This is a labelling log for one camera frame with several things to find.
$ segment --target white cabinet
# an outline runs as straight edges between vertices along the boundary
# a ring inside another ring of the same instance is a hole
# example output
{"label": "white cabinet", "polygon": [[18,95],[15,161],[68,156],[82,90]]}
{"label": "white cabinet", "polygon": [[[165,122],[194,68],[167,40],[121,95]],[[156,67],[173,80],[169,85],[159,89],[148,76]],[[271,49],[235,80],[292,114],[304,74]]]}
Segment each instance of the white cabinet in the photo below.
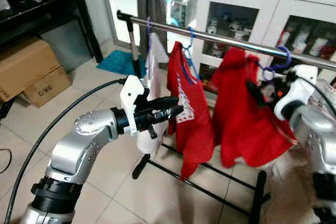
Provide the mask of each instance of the white cabinet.
{"label": "white cabinet", "polygon": [[[196,30],[335,60],[336,0],[198,0]],[[193,59],[205,90],[213,91],[207,81],[227,49],[195,40]],[[276,62],[260,56],[264,66]],[[335,73],[321,70],[319,76],[332,82]]]}

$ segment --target blue rug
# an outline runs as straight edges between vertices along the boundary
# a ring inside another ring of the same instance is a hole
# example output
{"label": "blue rug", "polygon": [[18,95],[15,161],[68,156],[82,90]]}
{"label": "blue rug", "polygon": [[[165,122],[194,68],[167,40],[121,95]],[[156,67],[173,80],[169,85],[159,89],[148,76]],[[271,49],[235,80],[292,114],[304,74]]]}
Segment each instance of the blue rug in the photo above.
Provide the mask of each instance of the blue rug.
{"label": "blue rug", "polygon": [[[144,77],[146,74],[145,62],[139,57],[140,61],[140,69],[141,69],[141,77]],[[113,73],[119,74],[132,74],[135,75],[133,69],[133,61],[132,54],[129,52],[123,52],[120,50],[115,50],[110,55],[108,55],[105,59],[102,60],[97,68],[107,70]]]}

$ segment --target cardboard box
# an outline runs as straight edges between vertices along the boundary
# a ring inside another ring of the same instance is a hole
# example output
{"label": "cardboard box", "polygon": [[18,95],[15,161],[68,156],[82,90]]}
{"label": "cardboard box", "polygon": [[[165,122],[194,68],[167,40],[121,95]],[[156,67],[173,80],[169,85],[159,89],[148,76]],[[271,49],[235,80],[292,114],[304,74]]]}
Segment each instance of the cardboard box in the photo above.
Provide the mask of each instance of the cardboard box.
{"label": "cardboard box", "polygon": [[60,67],[49,45],[38,38],[0,54],[0,101],[6,102]]}
{"label": "cardboard box", "polygon": [[41,107],[71,85],[63,67],[59,67],[23,91],[27,100]]}

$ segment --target clothes rack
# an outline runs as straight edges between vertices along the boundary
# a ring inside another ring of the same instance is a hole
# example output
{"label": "clothes rack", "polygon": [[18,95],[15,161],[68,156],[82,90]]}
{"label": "clothes rack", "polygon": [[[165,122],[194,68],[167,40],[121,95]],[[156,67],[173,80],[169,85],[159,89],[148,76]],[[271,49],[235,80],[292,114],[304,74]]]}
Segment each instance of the clothes rack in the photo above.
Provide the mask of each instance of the clothes rack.
{"label": "clothes rack", "polygon": [[[138,53],[138,49],[135,45],[135,41],[134,41],[134,34],[133,34],[133,23],[139,24],[139,25],[143,25],[143,26],[147,26],[149,25],[151,28],[156,28],[159,30],[164,30],[164,31],[172,31],[174,33],[178,33],[181,35],[186,35],[186,36],[191,36],[193,35],[195,38],[197,39],[202,39],[202,40],[206,40],[206,41],[211,41],[211,42],[217,42],[220,44],[225,44],[227,46],[233,46],[233,47],[238,47],[241,49],[246,49],[249,51],[254,51],[254,52],[258,52],[258,53],[262,53],[262,54],[267,54],[267,55],[271,55],[274,56],[276,58],[282,58],[282,59],[286,59],[287,54],[279,49],[276,48],[272,48],[272,47],[267,47],[267,46],[262,46],[259,44],[255,44],[255,43],[250,43],[247,41],[241,41],[241,40],[236,40],[236,39],[231,39],[228,37],[224,37],[224,36],[219,36],[219,35],[212,35],[212,34],[208,34],[208,33],[204,33],[201,31],[190,31],[189,29],[185,29],[182,27],[176,27],[176,26],[171,26],[171,25],[167,25],[167,24],[163,24],[163,23],[157,23],[157,22],[153,22],[150,21],[148,22],[146,19],[141,19],[138,17],[134,17],[132,15],[129,14],[125,14],[122,13],[120,10],[117,12],[117,17],[119,20],[123,20],[126,22],[127,24],[127,28],[128,28],[128,32],[130,35],[130,41],[131,41],[131,48],[132,48],[132,55],[133,55],[133,67],[134,67],[134,72],[135,74],[140,77],[141,73],[140,73],[140,64],[139,64],[139,53]],[[332,70],[332,71],[336,71],[336,63],[328,61],[328,60],[324,60],[324,59],[320,59],[317,57],[312,57],[312,56],[308,56],[308,55],[300,55],[300,54],[292,54],[292,60],[298,63],[305,63],[308,65],[314,65],[317,66],[319,68],[324,68],[324,69],[328,69],[328,70]],[[166,144],[162,144],[163,147],[176,152],[176,149],[174,149],[173,147],[166,145]],[[141,161],[139,162],[139,164],[136,166],[136,168],[134,169],[133,173],[132,173],[132,177],[133,179],[137,179],[141,172],[143,171],[143,169],[145,168],[146,164],[149,163],[155,167],[157,167],[158,169],[176,177],[179,178],[179,174],[176,174],[172,171],[170,171],[169,169],[161,166],[160,164],[150,160],[150,155],[149,154],[145,154]],[[198,186],[197,184],[189,181],[189,180],[185,180],[184,182],[200,191],[202,191],[203,193],[211,196],[212,198],[226,204],[227,206],[249,216],[249,224],[257,224],[259,223],[259,216],[260,216],[260,209],[261,209],[261,204],[263,203],[264,199],[263,199],[263,195],[264,195],[264,186],[265,186],[265,182],[266,182],[266,173],[264,171],[260,171],[258,173],[258,179],[257,179],[257,184],[256,186],[252,186],[232,175],[229,175],[227,173],[222,172],[221,170],[216,169],[215,167],[209,165],[209,164],[201,164],[202,166],[211,169],[212,171],[221,174],[222,176],[225,176],[237,183],[239,183],[242,186],[245,186],[251,190],[255,191],[254,194],[254,199],[253,199],[253,205],[252,205],[252,209],[251,212],[247,212],[244,209],[241,209],[238,206],[235,206],[234,204],[226,201],[225,199],[213,194],[212,192]]]}

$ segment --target wall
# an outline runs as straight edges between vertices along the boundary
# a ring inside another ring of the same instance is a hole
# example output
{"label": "wall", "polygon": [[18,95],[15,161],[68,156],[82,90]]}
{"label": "wall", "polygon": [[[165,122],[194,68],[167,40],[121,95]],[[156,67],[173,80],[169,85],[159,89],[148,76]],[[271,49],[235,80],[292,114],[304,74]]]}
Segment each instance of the wall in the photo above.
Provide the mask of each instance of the wall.
{"label": "wall", "polygon": [[104,0],[85,0],[92,20],[94,34],[99,44],[112,40],[110,23]]}

